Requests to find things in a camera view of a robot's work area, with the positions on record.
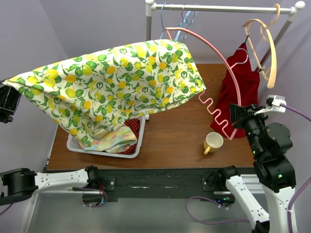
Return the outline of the pink plastic hanger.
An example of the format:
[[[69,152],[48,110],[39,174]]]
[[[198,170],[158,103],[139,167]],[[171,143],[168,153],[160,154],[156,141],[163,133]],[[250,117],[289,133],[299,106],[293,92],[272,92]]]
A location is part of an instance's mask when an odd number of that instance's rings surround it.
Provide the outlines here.
[[[206,106],[207,112],[210,114],[209,118],[216,122],[216,125],[221,128],[220,133],[227,139],[232,140],[238,131],[234,129],[232,133],[226,133],[225,130],[229,128],[230,121],[224,119],[224,110],[220,110],[216,107],[216,104],[219,102],[220,95],[217,94],[217,91],[221,90],[221,76],[224,75],[227,71],[233,81],[233,86],[236,91],[236,96],[238,99],[238,104],[241,104],[241,94],[240,89],[232,72],[232,67],[228,65],[226,59],[221,55],[221,53],[213,46],[210,42],[204,39],[202,36],[198,35],[197,33],[182,28],[182,27],[166,27],[165,28],[168,37],[172,39],[171,31],[183,31],[193,37],[202,41],[205,45],[207,45],[210,49],[212,49],[224,62],[223,65],[221,64],[199,64],[198,69],[203,74],[203,81],[207,84],[207,89],[201,92],[198,96],[199,101]]]

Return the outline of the yellow lemon print garment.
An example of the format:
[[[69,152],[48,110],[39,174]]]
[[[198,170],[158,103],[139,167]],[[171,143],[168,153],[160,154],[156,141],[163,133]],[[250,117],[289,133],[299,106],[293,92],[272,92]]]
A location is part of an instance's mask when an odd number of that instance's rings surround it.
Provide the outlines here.
[[[178,107],[205,90],[183,43],[159,39],[101,50],[4,81],[87,150],[107,150],[125,121]]]

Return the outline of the red polka dot skirt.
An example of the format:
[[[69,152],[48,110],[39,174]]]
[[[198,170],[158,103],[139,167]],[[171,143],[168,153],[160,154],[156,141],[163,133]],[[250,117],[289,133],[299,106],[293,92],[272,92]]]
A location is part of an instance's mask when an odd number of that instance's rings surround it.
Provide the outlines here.
[[[139,130],[140,130],[140,120],[135,118],[125,121],[125,125],[131,129],[135,137],[139,139]],[[136,151],[137,143],[131,145],[127,150],[119,152],[119,154],[131,155]]]

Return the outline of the light blue plastic hanger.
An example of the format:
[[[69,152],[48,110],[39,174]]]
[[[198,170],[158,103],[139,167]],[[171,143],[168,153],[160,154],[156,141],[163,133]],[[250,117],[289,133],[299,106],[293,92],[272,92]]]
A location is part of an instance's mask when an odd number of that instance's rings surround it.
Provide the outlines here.
[[[185,10],[186,5],[187,4],[185,3],[181,11],[182,21],[179,24],[175,25],[174,27],[181,27],[181,28],[189,30],[191,25],[194,23],[194,20],[198,14],[198,11],[187,11],[186,14],[184,15],[183,12]],[[185,42],[186,38],[187,38],[186,32],[177,31],[174,41]]]

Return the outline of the pastel floral skirt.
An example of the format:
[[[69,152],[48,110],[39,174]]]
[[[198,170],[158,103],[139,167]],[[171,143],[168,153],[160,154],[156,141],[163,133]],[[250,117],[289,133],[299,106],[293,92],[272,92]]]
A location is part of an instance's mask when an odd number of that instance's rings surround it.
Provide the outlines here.
[[[108,132],[102,139],[93,140],[89,145],[79,143],[82,149],[92,151],[105,151],[119,153],[127,150],[131,145],[138,142],[134,133],[127,126],[121,126],[113,132]]]

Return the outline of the blue wire hanger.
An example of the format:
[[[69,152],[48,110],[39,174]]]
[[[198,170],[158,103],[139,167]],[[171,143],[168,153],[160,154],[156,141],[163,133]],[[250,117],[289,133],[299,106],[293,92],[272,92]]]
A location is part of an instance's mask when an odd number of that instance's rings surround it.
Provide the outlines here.
[[[163,8],[167,4],[168,4],[167,2],[163,3],[163,5],[162,5],[162,7],[160,9],[160,24],[161,24],[162,31],[161,31],[161,35],[160,35],[159,39],[163,38],[163,35],[164,35],[165,31],[166,31],[165,27],[164,27],[164,22],[163,22]]]

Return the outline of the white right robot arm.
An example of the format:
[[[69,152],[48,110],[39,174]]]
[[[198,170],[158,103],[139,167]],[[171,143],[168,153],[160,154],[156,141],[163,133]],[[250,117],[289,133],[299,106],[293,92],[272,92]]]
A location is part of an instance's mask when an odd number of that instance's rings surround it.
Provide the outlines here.
[[[296,233],[298,231],[293,197],[295,170],[286,157],[293,146],[289,129],[277,122],[265,125],[267,113],[284,113],[282,101],[268,107],[230,104],[230,120],[234,128],[244,129],[254,156],[254,170],[264,190],[268,211],[264,211],[243,183],[235,166],[218,169],[207,179],[223,191],[230,191],[247,215],[254,233]]]

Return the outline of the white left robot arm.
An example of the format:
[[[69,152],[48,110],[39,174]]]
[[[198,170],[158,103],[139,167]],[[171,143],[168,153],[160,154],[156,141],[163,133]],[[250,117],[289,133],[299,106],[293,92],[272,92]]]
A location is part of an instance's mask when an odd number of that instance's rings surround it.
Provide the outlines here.
[[[99,192],[101,197],[90,208],[100,207],[107,202],[102,180],[97,167],[88,166],[73,172],[54,174],[18,168],[0,174],[0,204],[11,207],[14,203],[30,199],[33,195],[58,188],[77,188]]]

